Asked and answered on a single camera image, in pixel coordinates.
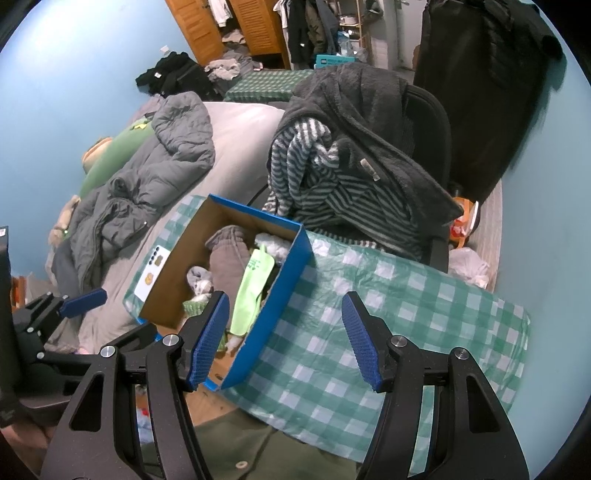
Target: grey puffer jacket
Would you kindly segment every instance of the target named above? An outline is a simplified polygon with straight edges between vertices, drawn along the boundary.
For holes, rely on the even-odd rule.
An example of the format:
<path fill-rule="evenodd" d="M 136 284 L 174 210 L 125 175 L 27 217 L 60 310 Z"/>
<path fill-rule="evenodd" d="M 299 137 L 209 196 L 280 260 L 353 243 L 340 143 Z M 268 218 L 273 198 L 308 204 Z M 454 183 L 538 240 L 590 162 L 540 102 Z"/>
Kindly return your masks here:
<path fill-rule="evenodd" d="M 78 205 L 70 245 L 80 292 L 99 287 L 116 258 L 213 166 L 209 113 L 194 92 L 169 96 L 131 160 Z"/>

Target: blue gripper pad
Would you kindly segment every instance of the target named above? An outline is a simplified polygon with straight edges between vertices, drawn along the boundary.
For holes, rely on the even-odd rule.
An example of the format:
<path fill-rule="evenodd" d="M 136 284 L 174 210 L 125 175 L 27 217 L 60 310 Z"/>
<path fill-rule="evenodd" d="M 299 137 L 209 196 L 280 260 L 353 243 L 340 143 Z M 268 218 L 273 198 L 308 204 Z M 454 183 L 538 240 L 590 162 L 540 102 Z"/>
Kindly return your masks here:
<path fill-rule="evenodd" d="M 363 308 L 364 311 L 360 312 L 358 310 L 358 306 L 353 302 L 352 294 L 359 298 L 356 293 L 351 292 L 345 294 L 343 297 L 341 304 L 343 324 L 345 325 L 349 342 L 351 342 L 351 346 L 353 347 L 353 352 L 355 353 L 355 358 L 357 359 L 357 364 L 359 365 L 363 380 L 365 380 L 373 390 L 380 391 L 384 380 L 379 373 L 378 351 L 369 337 L 369 333 L 361 318 L 362 314 L 364 314 L 366 318 L 370 318 L 369 313 L 365 310 L 363 304 L 359 307 Z"/>
<path fill-rule="evenodd" d="M 59 311 L 61 318 L 74 318 L 78 315 L 84 315 L 89 310 L 104 305 L 107 301 L 107 292 L 102 288 L 97 288 L 89 293 L 80 295 L 75 299 L 66 300 Z"/>
<path fill-rule="evenodd" d="M 193 348 L 189 383 L 194 389 L 207 379 L 229 317 L 230 300 L 223 294 Z"/>

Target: metal screw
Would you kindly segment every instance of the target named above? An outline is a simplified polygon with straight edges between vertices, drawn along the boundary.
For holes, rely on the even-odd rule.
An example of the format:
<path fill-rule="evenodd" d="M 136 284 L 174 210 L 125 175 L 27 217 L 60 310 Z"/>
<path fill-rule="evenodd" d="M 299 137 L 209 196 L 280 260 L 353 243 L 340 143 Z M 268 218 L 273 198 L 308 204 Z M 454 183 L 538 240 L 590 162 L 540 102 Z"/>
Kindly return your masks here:
<path fill-rule="evenodd" d="M 408 345 L 408 339 L 403 335 L 394 335 L 390 339 L 390 341 L 392 342 L 392 345 L 397 346 L 399 348 Z"/>
<path fill-rule="evenodd" d="M 460 360 L 468 360 L 470 358 L 470 353 L 465 348 L 456 348 L 454 350 L 454 355 Z"/>
<path fill-rule="evenodd" d="M 172 333 L 172 334 L 164 337 L 162 339 L 162 343 L 165 344 L 166 346 L 173 346 L 178 343 L 178 340 L 179 340 L 178 335 L 175 335 Z"/>
<path fill-rule="evenodd" d="M 113 345 L 107 345 L 100 349 L 100 355 L 104 358 L 109 358 L 115 353 L 115 347 Z"/>

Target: blue wall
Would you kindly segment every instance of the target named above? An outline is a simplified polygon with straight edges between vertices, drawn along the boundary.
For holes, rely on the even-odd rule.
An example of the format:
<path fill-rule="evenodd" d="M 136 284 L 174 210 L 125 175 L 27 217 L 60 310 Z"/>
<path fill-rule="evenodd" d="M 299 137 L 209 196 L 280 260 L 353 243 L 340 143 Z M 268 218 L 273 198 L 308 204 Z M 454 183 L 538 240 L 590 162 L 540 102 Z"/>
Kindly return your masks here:
<path fill-rule="evenodd" d="M 45 276 L 82 154 L 148 99 L 135 78 L 164 45 L 190 53 L 164 0 L 43 0 L 0 52 L 0 225 L 14 273 Z"/>
<path fill-rule="evenodd" d="M 503 179 L 497 293 L 532 317 L 509 416 L 533 477 L 591 393 L 591 87 L 563 42 L 535 121 Z"/>

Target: white plastic bag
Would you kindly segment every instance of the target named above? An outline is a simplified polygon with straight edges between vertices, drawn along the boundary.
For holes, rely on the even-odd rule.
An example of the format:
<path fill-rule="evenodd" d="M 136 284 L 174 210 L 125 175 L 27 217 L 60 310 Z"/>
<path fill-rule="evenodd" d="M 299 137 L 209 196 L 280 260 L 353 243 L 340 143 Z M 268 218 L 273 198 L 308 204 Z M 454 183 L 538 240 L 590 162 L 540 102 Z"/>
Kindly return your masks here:
<path fill-rule="evenodd" d="M 471 248 L 456 248 L 449 252 L 448 273 L 468 284 L 486 288 L 489 282 L 489 266 Z"/>

